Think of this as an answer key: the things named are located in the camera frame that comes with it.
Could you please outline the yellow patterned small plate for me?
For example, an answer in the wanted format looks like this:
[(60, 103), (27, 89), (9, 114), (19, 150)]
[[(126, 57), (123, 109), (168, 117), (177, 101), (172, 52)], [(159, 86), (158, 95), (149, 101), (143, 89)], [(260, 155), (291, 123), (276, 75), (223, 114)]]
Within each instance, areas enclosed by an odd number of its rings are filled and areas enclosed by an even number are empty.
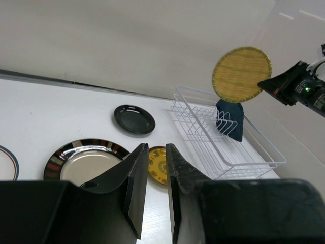
[(167, 185), (166, 148), (164, 146), (149, 149), (148, 172), (156, 182)]

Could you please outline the dark blue leaf-shaped dish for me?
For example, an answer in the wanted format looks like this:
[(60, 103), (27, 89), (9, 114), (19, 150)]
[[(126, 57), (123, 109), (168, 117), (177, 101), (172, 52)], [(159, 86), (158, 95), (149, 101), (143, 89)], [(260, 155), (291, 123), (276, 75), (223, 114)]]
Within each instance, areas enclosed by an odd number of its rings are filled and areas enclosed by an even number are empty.
[(220, 99), (216, 103), (216, 127), (218, 131), (235, 141), (243, 140), (244, 110), (240, 103)]

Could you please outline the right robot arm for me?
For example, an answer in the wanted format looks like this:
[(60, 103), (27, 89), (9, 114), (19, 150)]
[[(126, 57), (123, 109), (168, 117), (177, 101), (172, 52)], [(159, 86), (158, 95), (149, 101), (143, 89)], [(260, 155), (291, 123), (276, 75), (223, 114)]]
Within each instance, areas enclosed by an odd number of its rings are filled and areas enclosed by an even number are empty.
[(286, 72), (259, 82), (257, 85), (284, 105), (297, 102), (324, 116), (324, 58), (311, 64), (297, 62)]

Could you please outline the large brown-rimmed beige plate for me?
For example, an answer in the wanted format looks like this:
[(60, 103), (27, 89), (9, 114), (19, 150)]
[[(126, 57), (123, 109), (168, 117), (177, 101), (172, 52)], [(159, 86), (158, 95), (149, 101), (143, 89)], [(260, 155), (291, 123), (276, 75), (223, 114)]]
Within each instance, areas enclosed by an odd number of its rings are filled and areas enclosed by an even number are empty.
[(47, 161), (43, 180), (67, 180), (81, 186), (128, 157), (123, 146), (104, 139), (79, 139), (57, 149)]

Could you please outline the round bamboo woven plate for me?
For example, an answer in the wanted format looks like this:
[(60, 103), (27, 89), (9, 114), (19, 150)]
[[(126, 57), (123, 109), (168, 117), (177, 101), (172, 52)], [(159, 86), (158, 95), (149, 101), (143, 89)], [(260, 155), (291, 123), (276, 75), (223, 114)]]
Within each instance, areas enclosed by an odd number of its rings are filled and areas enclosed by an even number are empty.
[(230, 103), (242, 103), (258, 96), (262, 89), (258, 83), (272, 75), (272, 63), (261, 49), (239, 47), (226, 53), (212, 73), (212, 86), (216, 94)]

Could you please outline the small black round plate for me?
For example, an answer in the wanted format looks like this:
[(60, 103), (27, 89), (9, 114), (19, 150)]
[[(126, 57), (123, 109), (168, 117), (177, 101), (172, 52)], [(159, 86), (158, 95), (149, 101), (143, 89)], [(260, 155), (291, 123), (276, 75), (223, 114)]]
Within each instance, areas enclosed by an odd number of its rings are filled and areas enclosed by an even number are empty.
[(151, 133), (156, 126), (153, 116), (138, 106), (121, 105), (113, 113), (118, 125), (128, 132), (144, 135)]

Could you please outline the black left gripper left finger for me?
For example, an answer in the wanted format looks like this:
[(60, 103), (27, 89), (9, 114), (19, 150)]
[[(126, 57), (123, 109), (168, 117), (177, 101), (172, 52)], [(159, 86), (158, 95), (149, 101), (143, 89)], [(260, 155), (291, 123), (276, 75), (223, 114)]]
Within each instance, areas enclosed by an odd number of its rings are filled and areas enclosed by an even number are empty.
[(136, 243), (141, 238), (148, 144), (78, 187), (2, 181), (1, 243)]

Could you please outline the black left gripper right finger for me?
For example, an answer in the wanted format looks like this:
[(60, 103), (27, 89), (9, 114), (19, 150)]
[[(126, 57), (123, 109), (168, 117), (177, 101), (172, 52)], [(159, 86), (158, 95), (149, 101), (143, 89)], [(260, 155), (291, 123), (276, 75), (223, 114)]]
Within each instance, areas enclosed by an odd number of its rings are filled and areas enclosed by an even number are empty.
[(300, 179), (212, 180), (166, 145), (173, 243), (324, 243), (324, 201)]

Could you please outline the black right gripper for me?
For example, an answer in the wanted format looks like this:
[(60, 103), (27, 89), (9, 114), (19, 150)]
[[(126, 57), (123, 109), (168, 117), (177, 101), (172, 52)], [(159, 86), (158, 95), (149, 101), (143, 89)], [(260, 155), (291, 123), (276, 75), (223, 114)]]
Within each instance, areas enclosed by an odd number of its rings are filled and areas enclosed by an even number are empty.
[(310, 75), (307, 71), (308, 65), (299, 61), (284, 73), (257, 85), (285, 105), (293, 106), (300, 102), (307, 107), (323, 107), (324, 80)]

